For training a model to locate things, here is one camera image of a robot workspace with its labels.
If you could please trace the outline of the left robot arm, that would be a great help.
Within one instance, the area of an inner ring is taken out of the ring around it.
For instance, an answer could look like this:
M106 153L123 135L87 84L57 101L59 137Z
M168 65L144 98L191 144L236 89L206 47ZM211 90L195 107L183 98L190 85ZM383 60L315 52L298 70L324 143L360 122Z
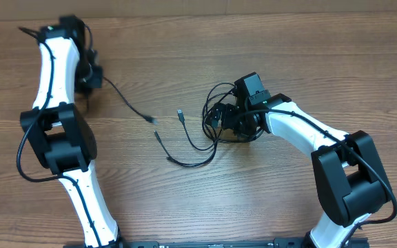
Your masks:
M19 149L29 143L52 173L45 180L57 180L67 191L83 229L83 247L125 247L96 177L94 133L74 103L76 93L89 95L102 84L92 33L74 15L38 31L22 30L37 40L41 74L32 109L20 115Z

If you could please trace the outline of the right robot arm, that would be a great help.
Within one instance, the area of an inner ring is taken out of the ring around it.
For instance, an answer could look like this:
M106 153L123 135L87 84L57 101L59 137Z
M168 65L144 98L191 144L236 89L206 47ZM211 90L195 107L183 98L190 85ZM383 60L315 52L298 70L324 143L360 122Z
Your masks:
M352 134L304 113L284 94L271 95L253 72L234 82L235 104L217 103L205 124L250 142L261 132L281 137L312 160L319 203L317 225L305 236L275 238L273 247L368 247L354 232L394 195L371 136Z

